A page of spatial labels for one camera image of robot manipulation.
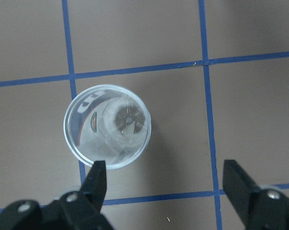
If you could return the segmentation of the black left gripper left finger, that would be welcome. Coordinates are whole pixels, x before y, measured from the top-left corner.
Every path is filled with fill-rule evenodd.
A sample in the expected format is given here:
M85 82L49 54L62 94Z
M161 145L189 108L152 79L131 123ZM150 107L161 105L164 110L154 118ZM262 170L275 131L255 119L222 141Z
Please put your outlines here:
M96 161L79 190L69 191L45 207L18 200L0 213L0 230L112 230L101 213L107 191L106 163Z

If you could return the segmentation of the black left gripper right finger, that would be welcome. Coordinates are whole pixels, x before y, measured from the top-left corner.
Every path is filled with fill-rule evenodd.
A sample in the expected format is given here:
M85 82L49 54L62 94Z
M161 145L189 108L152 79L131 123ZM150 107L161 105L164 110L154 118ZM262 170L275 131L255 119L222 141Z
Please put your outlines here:
M289 198L258 185L235 160L224 160L222 186L246 230L289 230Z

